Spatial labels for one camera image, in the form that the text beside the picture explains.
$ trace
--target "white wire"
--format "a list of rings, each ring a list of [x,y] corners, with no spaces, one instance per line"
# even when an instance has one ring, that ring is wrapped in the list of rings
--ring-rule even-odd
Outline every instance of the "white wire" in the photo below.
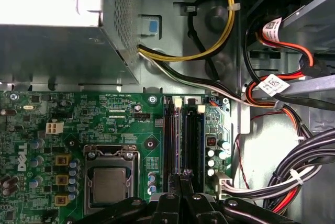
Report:
[[[305,169],[303,169],[300,173],[299,173],[299,177],[302,177],[304,175],[306,175],[307,173],[309,173],[312,169],[314,168],[314,166],[309,166]],[[279,183],[279,184],[276,184],[276,185],[273,185],[273,186],[268,186],[268,187],[264,187],[264,188],[259,188],[259,189],[241,189],[241,188],[235,188],[231,185],[229,185],[228,183],[225,183],[224,182],[224,186],[227,188],[226,191],[229,191],[229,192],[234,192],[234,193],[254,193],[254,192],[258,192],[259,190],[263,190],[263,189],[272,189],[272,188],[276,188],[278,186],[283,186],[285,184],[289,184],[291,182],[295,181],[294,178],[290,178],[289,180],[285,181],[285,182],[282,182],[282,183]]]
[[[304,181],[307,181],[307,180],[311,179],[312,177],[314,177],[314,176],[321,170],[321,168],[322,168],[322,165],[318,166],[318,168],[317,168],[313,173],[311,173],[310,175],[308,175],[308,176],[304,179]],[[266,195],[265,197],[252,198],[252,199],[253,199],[253,200],[259,200],[259,199],[276,198],[276,197],[279,197],[279,196],[281,196],[281,195],[283,195],[283,194],[285,194],[285,193],[291,191],[293,188],[295,188],[295,187],[297,187],[297,186],[299,186],[299,185],[300,185],[299,182],[297,182],[295,185],[292,185],[292,186],[290,186],[290,187],[288,187],[288,188],[286,188],[286,189],[284,189],[284,190],[281,190],[280,192],[277,192],[277,193],[275,193],[275,194],[270,194],[270,195]]]
[[[200,87],[200,88],[205,88],[205,89],[209,89],[211,91],[215,91],[215,92],[218,92],[220,94],[223,94],[225,95],[226,97],[229,97],[230,99],[232,100],[235,100],[236,102],[239,102],[241,104],[245,104],[245,105],[248,105],[248,106],[255,106],[255,107],[258,107],[257,105],[252,105],[252,104],[249,104],[241,99],[238,99],[234,96],[231,96],[229,93],[217,88],[217,87],[214,87],[214,86],[211,86],[211,85],[206,85],[206,84],[198,84],[198,83],[193,83],[193,82],[189,82],[189,81],[185,81],[185,80],[182,80],[182,79],[178,79],[177,77],[174,77],[173,75],[171,75],[170,73],[168,73],[164,68],[162,68],[158,63],[156,63],[155,61],[153,61],[151,58],[148,58],[147,56],[145,56],[144,54],[142,54],[141,52],[139,52],[140,56],[143,57],[144,59],[146,59],[147,61],[151,62],[152,64],[154,64],[155,66],[157,66],[165,75],[167,75],[168,77],[170,77],[171,79],[177,81],[177,82],[180,82],[180,83],[183,83],[183,84],[186,84],[186,85],[189,85],[189,86],[194,86],[194,87]]]
[[[305,175],[306,173],[310,172],[310,170],[313,169],[313,168],[314,168],[314,166],[305,168],[302,172],[299,173],[299,176]],[[310,175],[308,175],[306,178],[304,178],[303,181],[307,181],[307,180],[311,179],[313,176],[315,176],[321,170],[321,168],[322,168],[322,165],[318,166],[317,169],[313,173],[311,173]],[[234,187],[230,186],[226,182],[223,182],[223,186],[224,186],[223,189],[226,192],[228,192],[228,193],[234,193],[234,194],[238,194],[238,193],[241,193],[241,194],[243,194],[243,193],[256,193],[259,190],[268,189],[268,188],[275,188],[275,187],[287,184],[289,182],[292,182],[294,180],[295,179],[291,178],[291,179],[289,179],[286,182],[283,182],[283,183],[280,183],[280,184],[277,184],[277,185],[274,185],[274,186],[269,186],[269,187],[261,188],[261,189],[237,189],[237,188],[234,188]],[[275,198],[277,196],[285,194],[288,191],[291,191],[293,188],[295,188],[295,187],[297,187],[299,185],[300,185],[299,182],[297,182],[297,183],[289,186],[288,188],[283,189],[283,190],[281,190],[281,191],[279,191],[277,193],[274,193],[274,194],[269,194],[269,195],[262,196],[262,197],[248,197],[248,198],[253,199],[253,200]]]

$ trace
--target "cpu socket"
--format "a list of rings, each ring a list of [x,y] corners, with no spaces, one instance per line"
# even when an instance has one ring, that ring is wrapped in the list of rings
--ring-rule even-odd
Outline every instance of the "cpu socket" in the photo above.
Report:
[[[86,145],[85,215],[138,196],[140,154],[134,145]]]

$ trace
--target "white label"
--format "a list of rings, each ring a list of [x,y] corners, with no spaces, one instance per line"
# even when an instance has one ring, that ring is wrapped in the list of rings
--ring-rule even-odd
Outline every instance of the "white label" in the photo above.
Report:
[[[274,74],[270,74],[264,81],[262,81],[258,87],[264,92],[273,97],[277,93],[282,92],[283,90],[289,87],[289,84],[281,80]]]
[[[273,21],[265,24],[263,27],[263,33],[266,37],[266,39],[274,41],[274,42],[279,42],[279,37],[278,37],[278,31],[279,31],[279,26],[282,22],[282,18],[274,19]]]
[[[27,143],[24,143],[24,145],[19,145],[19,149],[22,149],[22,151],[19,151],[19,157],[17,160],[19,161],[19,164],[17,166],[17,171],[19,172],[25,172],[27,170]]]

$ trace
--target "ram slot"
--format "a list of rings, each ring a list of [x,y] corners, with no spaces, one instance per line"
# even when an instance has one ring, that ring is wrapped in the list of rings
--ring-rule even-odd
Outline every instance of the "ram slot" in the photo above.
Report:
[[[184,137],[183,137],[183,164],[184,169],[193,171],[192,184],[195,192],[201,192],[200,182],[202,181],[199,174],[201,167],[200,156],[200,127],[199,115],[195,111],[188,111],[184,120]]]
[[[173,171],[175,153],[173,153],[173,142],[175,140],[174,105],[168,103],[164,109],[164,144],[163,144],[163,191],[168,191],[169,175]]]

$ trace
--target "capacitor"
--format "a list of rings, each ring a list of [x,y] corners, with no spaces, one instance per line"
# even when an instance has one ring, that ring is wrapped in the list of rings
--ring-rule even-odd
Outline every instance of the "capacitor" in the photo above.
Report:
[[[69,175],[71,177],[75,176],[77,173],[78,173],[78,168],[77,167],[69,169]]]
[[[221,141],[218,142],[218,145],[219,145],[219,147],[221,147],[224,150],[230,150],[230,143],[227,142],[227,141],[221,140]]]
[[[14,177],[12,177],[12,178],[6,180],[6,181],[2,184],[2,186],[3,186],[4,188],[10,188],[10,187],[14,186],[16,183],[18,183],[18,181],[19,181],[19,178],[18,178],[17,176],[14,176]]]
[[[75,200],[79,195],[78,190],[74,191],[73,193],[69,193],[68,198],[69,200]]]
[[[216,150],[215,155],[219,157],[221,160],[225,160],[228,157],[227,152],[223,150]]]
[[[76,182],[77,182],[77,176],[72,176],[72,177],[70,177],[69,178],[69,184],[70,185],[73,185],[73,184],[75,184]]]
[[[207,161],[207,165],[208,165],[209,167],[213,167],[213,166],[215,165],[215,161],[214,161],[214,160],[208,160],[208,161]]]
[[[74,183],[73,185],[68,186],[68,191],[70,193],[73,193],[77,190],[77,188],[78,188],[78,183]]]
[[[22,125],[17,125],[17,126],[9,126],[8,131],[9,132],[18,132],[18,131],[23,131],[23,126]]]
[[[212,149],[208,148],[207,149],[207,156],[211,158],[211,157],[214,157],[214,155],[215,155],[214,151]]]
[[[208,175],[209,177],[212,177],[214,174],[215,174],[214,169],[210,168],[210,169],[207,170],[207,175]]]
[[[30,160],[29,166],[30,167],[38,167],[39,165],[43,164],[44,159],[41,156],[37,156]]]
[[[13,109],[2,109],[0,110],[0,116],[15,116],[16,111]]]
[[[14,185],[14,186],[12,186],[12,187],[10,187],[8,189],[3,190],[2,194],[4,196],[9,196],[9,195],[15,193],[18,189],[19,189],[19,187],[17,185]]]
[[[77,166],[79,166],[79,160],[78,159],[74,159],[69,163],[70,168],[75,168]]]
[[[148,173],[148,183],[156,180],[156,174],[153,172]]]
[[[148,188],[148,194],[149,194],[149,195],[154,194],[156,191],[157,191],[157,187],[156,187],[156,186],[150,186],[150,187]]]
[[[30,144],[30,148],[32,148],[34,150],[40,149],[44,145],[44,140],[43,139],[34,139],[29,144]]]
[[[136,113],[140,112],[142,110],[142,105],[141,104],[136,104],[134,106],[134,110]]]
[[[30,188],[36,188],[43,183],[43,178],[41,176],[36,176],[29,182],[29,187]]]
[[[2,177],[0,178],[0,186],[2,186],[2,184],[3,184],[5,181],[9,180],[9,179],[10,179],[10,175],[9,175],[9,174],[6,174],[6,175],[2,176]]]

